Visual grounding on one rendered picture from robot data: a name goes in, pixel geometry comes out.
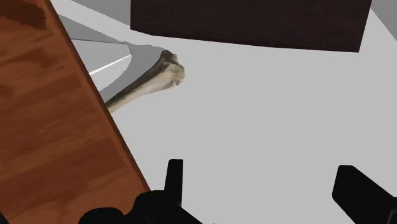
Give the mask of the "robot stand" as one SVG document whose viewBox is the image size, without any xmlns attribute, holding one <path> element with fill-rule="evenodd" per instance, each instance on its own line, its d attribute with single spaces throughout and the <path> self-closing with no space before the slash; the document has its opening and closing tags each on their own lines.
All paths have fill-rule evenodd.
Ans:
<svg viewBox="0 0 397 224">
<path fill-rule="evenodd" d="M 130 28 L 154 36 L 358 52 L 372 0 L 130 0 Z"/>
</svg>

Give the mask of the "brown wooden table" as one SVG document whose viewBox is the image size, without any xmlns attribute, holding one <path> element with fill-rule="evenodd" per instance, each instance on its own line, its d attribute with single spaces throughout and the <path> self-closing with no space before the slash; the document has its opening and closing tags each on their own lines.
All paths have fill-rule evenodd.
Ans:
<svg viewBox="0 0 397 224">
<path fill-rule="evenodd" d="M 50 0 L 0 0 L 0 213 L 78 224 L 148 190 Z"/>
</svg>

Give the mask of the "beige long bone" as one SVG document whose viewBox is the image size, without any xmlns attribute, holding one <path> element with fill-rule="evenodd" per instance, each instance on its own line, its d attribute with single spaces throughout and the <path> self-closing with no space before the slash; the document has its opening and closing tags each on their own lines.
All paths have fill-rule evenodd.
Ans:
<svg viewBox="0 0 397 224">
<path fill-rule="evenodd" d="M 146 94 L 163 91 L 180 85 L 185 78 L 185 68 L 178 56 L 163 50 L 155 64 L 134 82 L 120 90 L 105 102 L 110 113 L 115 112 L 130 101 Z"/>
</svg>

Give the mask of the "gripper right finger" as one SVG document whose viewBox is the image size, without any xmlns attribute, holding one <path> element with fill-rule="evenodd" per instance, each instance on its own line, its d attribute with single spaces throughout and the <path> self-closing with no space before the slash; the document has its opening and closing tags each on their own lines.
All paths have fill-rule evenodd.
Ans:
<svg viewBox="0 0 397 224">
<path fill-rule="evenodd" d="M 353 165 L 338 166 L 332 199 L 354 224 L 397 224 L 397 197 Z"/>
</svg>

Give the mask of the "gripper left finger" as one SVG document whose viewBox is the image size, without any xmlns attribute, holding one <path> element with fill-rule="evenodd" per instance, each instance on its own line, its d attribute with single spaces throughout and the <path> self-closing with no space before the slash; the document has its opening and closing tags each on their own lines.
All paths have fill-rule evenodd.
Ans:
<svg viewBox="0 0 397 224">
<path fill-rule="evenodd" d="M 87 211 L 78 224 L 202 224 L 182 208 L 183 160 L 170 159 L 163 190 L 139 194 L 124 214 L 115 207 Z"/>
</svg>

